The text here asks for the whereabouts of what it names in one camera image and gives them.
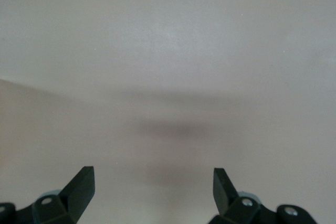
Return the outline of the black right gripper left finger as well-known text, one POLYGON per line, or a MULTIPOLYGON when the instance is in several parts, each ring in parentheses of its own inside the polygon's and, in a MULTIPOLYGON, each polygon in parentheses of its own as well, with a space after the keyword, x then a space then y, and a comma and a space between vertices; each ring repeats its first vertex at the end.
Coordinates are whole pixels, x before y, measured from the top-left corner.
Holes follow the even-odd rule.
POLYGON ((94 171, 83 167, 62 190, 45 193, 25 208, 2 202, 1 223, 77 223, 95 194, 94 171))

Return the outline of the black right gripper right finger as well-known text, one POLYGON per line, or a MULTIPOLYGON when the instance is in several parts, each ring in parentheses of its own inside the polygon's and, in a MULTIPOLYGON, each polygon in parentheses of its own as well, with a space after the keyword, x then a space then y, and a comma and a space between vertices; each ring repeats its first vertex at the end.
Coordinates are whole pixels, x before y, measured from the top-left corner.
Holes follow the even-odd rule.
POLYGON ((299 206, 280 205, 276 211, 271 211, 256 195, 238 192, 223 168, 214 169, 213 197, 218 215, 210 223, 316 223, 299 206))

